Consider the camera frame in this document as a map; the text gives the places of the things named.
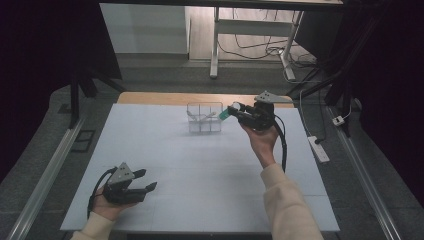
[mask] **sleeve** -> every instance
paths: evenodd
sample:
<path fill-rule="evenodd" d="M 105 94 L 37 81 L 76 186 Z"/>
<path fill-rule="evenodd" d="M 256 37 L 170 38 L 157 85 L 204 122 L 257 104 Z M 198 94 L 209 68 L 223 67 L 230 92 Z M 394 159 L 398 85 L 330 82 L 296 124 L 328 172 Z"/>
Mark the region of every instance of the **sleeve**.
<path fill-rule="evenodd" d="M 261 173 L 266 192 L 265 210 L 271 223 L 273 240 L 322 240 L 314 217 L 297 185 L 284 174 L 279 164 Z"/>
<path fill-rule="evenodd" d="M 110 221 L 94 212 L 90 213 L 90 217 L 85 224 L 84 229 L 80 232 L 74 232 L 72 240 L 107 240 L 112 230 L 114 221 Z"/>

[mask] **white table surface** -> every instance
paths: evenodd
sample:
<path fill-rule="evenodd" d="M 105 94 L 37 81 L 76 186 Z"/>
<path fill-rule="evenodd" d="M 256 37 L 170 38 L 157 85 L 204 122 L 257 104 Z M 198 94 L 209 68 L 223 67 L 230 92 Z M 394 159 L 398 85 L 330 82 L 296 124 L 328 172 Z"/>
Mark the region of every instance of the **white table surface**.
<path fill-rule="evenodd" d="M 298 110 L 276 109 L 286 126 L 287 175 L 297 182 L 322 231 L 338 231 Z M 281 161 L 278 140 L 275 157 Z M 146 169 L 130 189 L 158 182 L 144 202 L 124 211 L 115 230 L 157 233 L 269 232 L 261 166 L 237 119 L 221 132 L 189 133 L 185 106 L 115 104 L 62 230 L 86 223 L 87 201 L 100 176 L 126 162 Z"/>

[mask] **power strip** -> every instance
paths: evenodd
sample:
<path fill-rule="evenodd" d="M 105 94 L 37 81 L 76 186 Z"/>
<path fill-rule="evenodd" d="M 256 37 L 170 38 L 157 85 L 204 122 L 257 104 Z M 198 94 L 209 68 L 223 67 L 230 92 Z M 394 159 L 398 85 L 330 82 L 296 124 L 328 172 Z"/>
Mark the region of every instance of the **power strip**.
<path fill-rule="evenodd" d="M 324 148 L 322 148 L 321 144 L 316 144 L 315 140 L 317 140 L 317 137 L 311 136 L 308 137 L 309 143 L 311 144 L 312 150 L 314 150 L 315 156 L 317 156 L 318 160 L 321 163 L 329 162 L 330 159 L 327 156 L 327 153 L 325 153 Z"/>

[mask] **table leg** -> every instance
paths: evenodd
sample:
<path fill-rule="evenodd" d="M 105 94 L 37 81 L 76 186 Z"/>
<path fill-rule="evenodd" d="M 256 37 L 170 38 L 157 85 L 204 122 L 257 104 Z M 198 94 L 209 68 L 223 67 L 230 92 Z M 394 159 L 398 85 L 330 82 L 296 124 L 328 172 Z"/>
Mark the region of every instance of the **table leg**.
<path fill-rule="evenodd" d="M 215 8 L 215 20 L 213 30 L 213 46 L 211 57 L 211 71 L 210 78 L 215 79 L 218 77 L 218 29 L 219 29 L 219 7 Z"/>
<path fill-rule="evenodd" d="M 289 81 L 296 80 L 288 57 L 289 57 L 291 46 L 293 44 L 294 36 L 296 35 L 297 29 L 299 27 L 299 22 L 300 22 L 300 19 L 302 17 L 302 14 L 303 14 L 303 12 L 299 12 L 297 14 L 296 20 L 294 21 L 294 23 L 292 25 L 292 29 L 291 29 L 289 38 L 287 39 L 286 48 L 284 49 L 283 52 L 280 53 L 280 59 L 281 59 L 281 62 L 283 63 L 284 71 L 286 72 L 286 75 L 287 75 L 287 80 L 289 80 Z"/>

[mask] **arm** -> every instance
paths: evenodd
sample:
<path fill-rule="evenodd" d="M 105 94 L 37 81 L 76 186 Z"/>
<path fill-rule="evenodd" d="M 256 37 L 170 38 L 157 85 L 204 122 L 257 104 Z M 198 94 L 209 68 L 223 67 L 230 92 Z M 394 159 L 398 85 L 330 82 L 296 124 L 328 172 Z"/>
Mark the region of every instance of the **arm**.
<path fill-rule="evenodd" d="M 275 162 L 273 150 L 278 137 L 274 127 L 255 131 L 242 125 L 253 151 L 264 170 L 261 173 L 266 192 L 265 210 L 271 223 L 274 240 L 323 239 L 321 232 L 297 185 Z"/>
<path fill-rule="evenodd" d="M 101 193 L 103 188 L 97 190 L 93 211 L 81 231 L 74 232 L 72 240 L 106 240 L 115 224 L 120 212 L 136 204 L 114 205 L 109 203 Z"/>

